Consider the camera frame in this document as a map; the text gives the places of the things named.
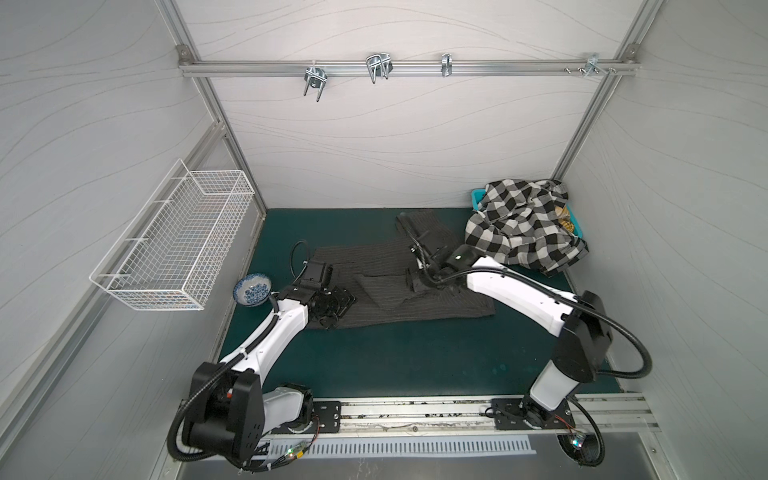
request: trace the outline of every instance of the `work surface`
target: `work surface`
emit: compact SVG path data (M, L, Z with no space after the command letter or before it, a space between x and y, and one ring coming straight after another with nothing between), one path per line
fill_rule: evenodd
M402 211L409 210L270 210L248 271L265 273L273 290L279 290L292 280L288 256L297 240L309 241L312 248L383 242L398 235L395 217ZM470 209L435 212L463 239ZM297 258L303 258L300 249ZM516 270L570 291L562 274L546 278ZM221 356L239 346L270 310L269 303L238 305ZM305 329L277 360L264 390L293 382L311 387L315 397L524 393L549 360L554 341L533 320L499 302L495 315L482 318ZM608 377L581 389L583 393L619 391L616 381Z

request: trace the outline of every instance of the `teal plastic basket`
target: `teal plastic basket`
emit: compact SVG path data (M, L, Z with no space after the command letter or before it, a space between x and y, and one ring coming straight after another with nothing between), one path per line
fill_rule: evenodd
M482 198L484 196L485 188L475 188L472 191L472 208L474 208L475 211L480 211L480 202L482 202ZM571 212L571 223L574 224L574 233L576 234L576 237L584 238L584 234L581 232L581 227L578 226L578 221L576 220L574 211L571 210L570 207L568 207L568 211Z
M472 191L472 208L474 208L475 211L480 210L480 202L482 201L482 198L484 196L485 196L485 188L476 188Z

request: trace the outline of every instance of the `blue and white bowl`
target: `blue and white bowl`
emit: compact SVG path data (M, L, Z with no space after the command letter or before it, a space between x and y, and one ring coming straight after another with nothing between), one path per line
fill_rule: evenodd
M266 302L272 290L272 282L262 273L244 276L232 291L232 296L240 305L256 306Z

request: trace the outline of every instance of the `white wire basket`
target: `white wire basket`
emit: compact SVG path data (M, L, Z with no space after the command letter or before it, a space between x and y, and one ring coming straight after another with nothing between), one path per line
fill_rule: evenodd
M241 170L190 171L179 163L186 173L171 177L177 165L166 176L91 274L134 310L202 310L253 198ZM154 200L163 186L170 195ZM141 234L129 237L147 217Z

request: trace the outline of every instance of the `metal hook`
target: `metal hook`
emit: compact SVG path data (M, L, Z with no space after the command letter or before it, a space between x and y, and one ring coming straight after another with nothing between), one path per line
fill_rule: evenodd
M440 65L442 66L442 76L450 77L451 73L453 73L453 57L451 56L451 54L449 53L442 54Z
M380 74L385 80L389 80L389 72L392 71L392 59L388 53L375 53L366 58L366 67L371 81L376 83L376 75Z
M320 101L320 95L323 94L323 89L325 88L326 82L328 81L328 75L326 75L326 72L324 72L322 68L309 67L306 71L304 71L304 80L306 80L306 85L304 86L304 96L306 97L306 93L310 87L319 88L317 91L317 99L315 101Z
M588 77L591 74L608 74L607 71L598 67L598 54L594 53L587 59L586 65L579 68L582 77Z

